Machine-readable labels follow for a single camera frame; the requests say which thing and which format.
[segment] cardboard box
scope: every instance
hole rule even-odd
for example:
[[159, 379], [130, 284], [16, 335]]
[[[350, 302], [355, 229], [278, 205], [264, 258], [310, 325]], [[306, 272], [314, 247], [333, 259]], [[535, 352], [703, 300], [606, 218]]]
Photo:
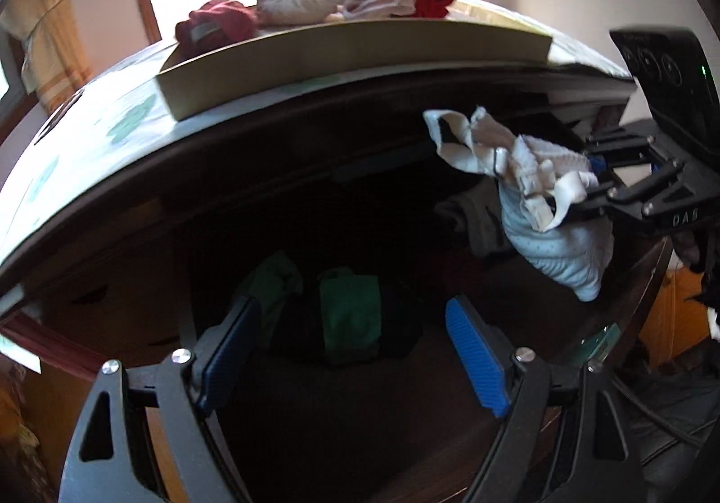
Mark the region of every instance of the cardboard box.
[[157, 84], [178, 121], [293, 82], [426, 62], [544, 64], [552, 38], [446, 20], [391, 19], [299, 27], [180, 62], [168, 56]]

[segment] blue textured pad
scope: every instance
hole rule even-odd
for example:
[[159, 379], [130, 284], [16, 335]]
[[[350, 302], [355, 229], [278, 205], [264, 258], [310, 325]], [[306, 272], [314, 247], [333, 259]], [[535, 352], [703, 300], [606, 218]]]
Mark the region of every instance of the blue textured pad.
[[505, 371], [456, 299], [447, 304], [445, 326], [480, 403], [503, 417], [510, 408]]

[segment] yellow curtain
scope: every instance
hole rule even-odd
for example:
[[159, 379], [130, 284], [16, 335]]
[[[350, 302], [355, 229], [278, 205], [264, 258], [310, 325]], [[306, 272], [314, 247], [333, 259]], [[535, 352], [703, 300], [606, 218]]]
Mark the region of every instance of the yellow curtain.
[[0, 26], [23, 41], [22, 78], [53, 112], [91, 76], [69, 0], [9, 0]]

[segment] metal screw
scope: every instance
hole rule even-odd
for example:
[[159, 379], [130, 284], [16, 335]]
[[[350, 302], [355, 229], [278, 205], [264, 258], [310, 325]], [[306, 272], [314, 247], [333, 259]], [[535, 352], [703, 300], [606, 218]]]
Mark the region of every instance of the metal screw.
[[597, 359], [590, 359], [588, 361], [588, 371], [591, 373], [602, 373], [603, 363], [601, 363]]
[[528, 347], [520, 347], [515, 352], [515, 358], [520, 361], [520, 363], [530, 363], [535, 359], [535, 351], [528, 349]]
[[190, 349], [175, 349], [173, 351], [172, 360], [173, 363], [182, 365], [183, 363], [187, 363], [191, 357], [192, 352], [190, 352]]
[[103, 375], [112, 375], [113, 373], [117, 373], [118, 369], [120, 369], [120, 361], [117, 359], [110, 359], [102, 364]]

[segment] gray cloth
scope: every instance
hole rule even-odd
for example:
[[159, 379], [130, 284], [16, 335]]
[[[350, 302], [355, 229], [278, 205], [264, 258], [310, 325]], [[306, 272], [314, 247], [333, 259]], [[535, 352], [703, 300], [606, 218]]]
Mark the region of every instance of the gray cloth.
[[467, 238], [470, 252], [476, 257], [484, 258], [513, 248], [503, 232], [498, 187], [490, 177], [482, 178], [464, 193], [438, 202], [435, 212], [456, 235]]

